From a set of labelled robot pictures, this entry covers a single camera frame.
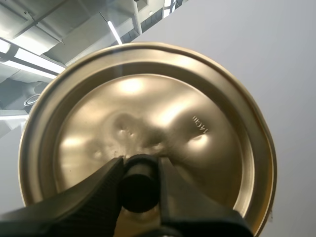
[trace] metal surface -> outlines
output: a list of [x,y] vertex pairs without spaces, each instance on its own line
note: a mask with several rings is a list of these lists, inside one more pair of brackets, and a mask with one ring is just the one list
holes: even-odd
[[[131,43],[60,74],[27,122],[19,153],[26,205],[63,191],[120,155],[168,156],[181,175],[233,207],[259,234],[276,188],[269,130],[246,89],[195,52]],[[122,210],[116,236],[159,225],[158,209]]]

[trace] ceiling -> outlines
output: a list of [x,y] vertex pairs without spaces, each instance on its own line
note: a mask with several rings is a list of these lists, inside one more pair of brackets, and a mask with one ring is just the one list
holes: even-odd
[[[164,0],[0,0],[0,37],[35,54],[69,66],[83,56],[117,44],[111,21],[123,43],[162,19]],[[178,8],[182,0],[177,0]],[[0,111],[25,110],[26,83],[52,81],[0,63]]]

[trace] can rim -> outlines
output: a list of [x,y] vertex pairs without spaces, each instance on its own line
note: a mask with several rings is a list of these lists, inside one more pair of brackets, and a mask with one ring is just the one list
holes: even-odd
[[237,80],[228,70],[226,70],[223,66],[220,64],[214,62],[213,60],[209,59],[208,57],[197,53],[195,51],[185,49],[182,47],[178,46],[171,46],[166,43],[160,43],[160,42],[134,42],[134,43],[128,43],[128,44],[123,44],[123,45],[116,45],[112,46],[109,48],[105,48],[102,50],[99,50],[97,52],[94,52],[90,55],[87,55],[81,59],[79,59],[76,63],[72,64],[69,66],[64,72],[62,72],[60,75],[57,76],[56,79],[54,79],[43,91],[43,93],[40,95],[37,103],[33,106],[32,112],[30,114],[30,117],[27,121],[27,124],[25,126],[25,129],[22,133],[21,137],[21,142],[20,142],[20,147],[19,147],[19,155],[18,155],[18,178],[19,178],[19,186],[20,186],[20,192],[22,196],[22,200],[24,205],[29,205],[32,204],[23,194],[23,180],[21,179],[21,176],[23,174],[22,171],[22,163],[23,163],[23,152],[27,150],[28,148],[28,141],[27,141],[27,134],[30,133],[30,130],[34,126],[34,120],[36,116],[38,115],[38,112],[40,110],[40,107],[43,105],[43,102],[46,100],[47,96],[54,90],[54,88],[60,83],[64,78],[67,77],[71,72],[76,70],[78,67],[81,65],[90,62],[94,60],[97,57],[103,56],[103,55],[108,55],[112,54],[116,51],[124,51],[124,50],[129,50],[131,48],[148,48],[148,49],[160,49],[172,53],[178,53],[184,56],[188,56],[191,58],[194,58],[209,67],[215,69],[217,72],[222,74],[229,82],[240,92],[240,94],[244,97],[245,101],[247,102],[248,106],[253,112],[253,115],[255,116],[256,120],[259,122],[259,125],[261,126],[264,135],[266,136],[266,139],[269,143],[269,148],[270,148],[270,154],[272,158],[272,185],[271,185],[271,192],[270,192],[270,197],[269,197],[269,204],[266,209],[266,213],[264,218],[262,219],[259,228],[257,232],[255,233],[256,236],[260,234],[262,231],[264,224],[266,223],[269,213],[272,209],[274,197],[275,197],[275,192],[276,192],[276,185],[277,185],[277,160],[276,160],[276,152],[275,152],[275,147],[273,143],[273,139],[271,136],[271,133],[269,131],[269,128],[263,118],[263,115],[254,101],[253,97],[250,95],[248,90],[241,84],[239,80]]

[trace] fluorescent light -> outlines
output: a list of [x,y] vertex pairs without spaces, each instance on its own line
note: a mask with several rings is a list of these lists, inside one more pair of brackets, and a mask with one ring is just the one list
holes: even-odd
[[18,49],[14,57],[35,64],[42,68],[49,69],[56,73],[62,73],[65,70],[65,68],[21,48]]
[[163,17],[167,17],[170,14],[170,9],[163,10]]
[[0,52],[7,53],[10,49],[11,44],[0,39]]
[[164,6],[170,6],[171,0],[164,0]]
[[31,67],[28,67],[28,66],[16,63],[16,62],[6,61],[3,64],[11,66],[11,67],[14,67],[14,68],[18,68],[18,69],[21,69],[21,70],[24,70],[24,71],[27,71],[27,72],[30,72],[30,73],[35,73],[37,75],[41,75],[41,76],[44,76],[44,77],[47,77],[47,78],[51,78],[51,79],[56,78],[55,75],[52,75],[52,74],[49,74],[49,73],[46,73],[46,72],[42,72],[40,70],[31,68]]
[[117,40],[118,44],[122,44],[122,41],[120,40],[119,35],[118,35],[117,31],[115,30],[114,25],[112,24],[112,22],[108,21],[108,25],[109,25],[109,27],[110,27],[115,39]]
[[0,120],[28,119],[29,115],[0,116]]

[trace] can lid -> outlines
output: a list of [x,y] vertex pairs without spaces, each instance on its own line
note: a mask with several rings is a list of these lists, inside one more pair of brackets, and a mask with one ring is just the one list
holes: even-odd
[[[20,147],[24,202],[51,197],[110,159],[135,154],[168,156],[188,182],[239,211],[253,233],[262,229],[277,167],[257,105],[220,65],[162,43],[98,51],[45,89]],[[158,215],[123,210],[116,236],[151,229]]]

